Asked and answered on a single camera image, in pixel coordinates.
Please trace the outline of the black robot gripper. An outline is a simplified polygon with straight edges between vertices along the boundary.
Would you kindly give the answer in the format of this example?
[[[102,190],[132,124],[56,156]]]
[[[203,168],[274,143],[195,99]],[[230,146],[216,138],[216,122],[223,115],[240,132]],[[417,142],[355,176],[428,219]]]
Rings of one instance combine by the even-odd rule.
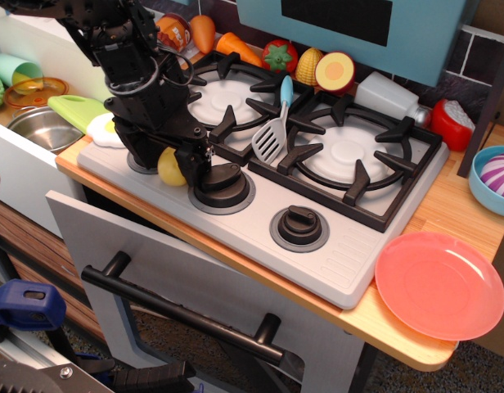
[[[196,187],[212,166],[207,131],[188,111],[193,71],[184,71],[174,52],[115,55],[103,64],[115,131],[145,169],[156,169],[166,147],[189,187]]]

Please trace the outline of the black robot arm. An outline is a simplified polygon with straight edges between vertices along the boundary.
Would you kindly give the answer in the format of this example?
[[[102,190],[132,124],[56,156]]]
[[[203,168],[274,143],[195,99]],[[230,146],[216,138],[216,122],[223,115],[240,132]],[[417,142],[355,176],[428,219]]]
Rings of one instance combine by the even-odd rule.
[[[0,1],[18,16],[52,18],[62,25],[111,93],[104,105],[115,132],[136,163],[154,169],[162,151],[175,150],[182,176],[197,186],[211,169],[206,128],[188,110],[195,76],[181,53],[158,38],[154,15],[138,1]]]

